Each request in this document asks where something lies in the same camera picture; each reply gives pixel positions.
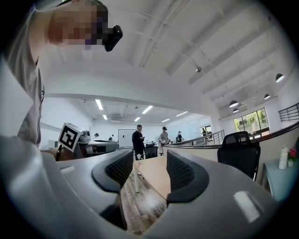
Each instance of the black strap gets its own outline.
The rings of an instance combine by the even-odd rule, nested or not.
[[[60,151],[61,151],[61,149],[62,149],[62,145],[60,145],[59,148],[58,148],[58,150],[57,150],[56,159],[55,159],[56,162],[59,161],[59,156],[60,156]]]

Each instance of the person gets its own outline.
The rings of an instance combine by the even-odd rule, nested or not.
[[[108,10],[98,0],[66,0],[61,6],[45,11],[32,6],[16,36],[3,51],[12,74],[33,100],[18,132],[19,138],[37,146],[41,142],[40,119],[45,88],[38,63],[45,46],[90,46],[95,40],[102,40],[101,32],[107,23]],[[53,148],[46,152],[56,157],[57,150]],[[59,159],[73,159],[73,154],[63,148]]]
[[[202,136],[206,136],[205,128],[202,128]]]
[[[178,135],[177,135],[177,138],[176,138],[176,142],[179,143],[179,142],[182,142],[182,135],[181,135],[181,131],[178,132]]]
[[[202,136],[206,136],[206,130],[205,130],[205,128],[202,128]]]
[[[114,137],[114,135],[112,134],[112,135],[109,137],[108,140],[109,140],[109,141],[114,141],[114,140],[113,140],[113,137]]]
[[[160,134],[159,141],[161,143],[161,147],[168,143],[168,133],[166,132],[167,128],[163,126],[162,133]]]
[[[140,154],[143,159],[144,151],[144,138],[142,133],[142,126],[137,125],[137,130],[132,134],[133,149],[135,151],[135,159],[138,160],[137,155]]]

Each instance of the potted plant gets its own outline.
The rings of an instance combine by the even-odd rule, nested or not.
[[[290,148],[289,154],[288,154],[288,167],[293,166],[294,162],[296,161],[296,149]]]

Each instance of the metal railing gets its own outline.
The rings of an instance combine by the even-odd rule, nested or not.
[[[200,138],[194,139],[192,142],[193,146],[207,146],[207,145],[217,145],[222,144],[224,139],[224,130],[215,132],[213,134],[208,134]]]
[[[299,103],[278,111],[281,122],[299,120]]]

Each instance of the red flower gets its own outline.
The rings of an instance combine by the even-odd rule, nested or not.
[[[295,148],[290,149],[290,156],[291,157],[296,157],[296,149]]]

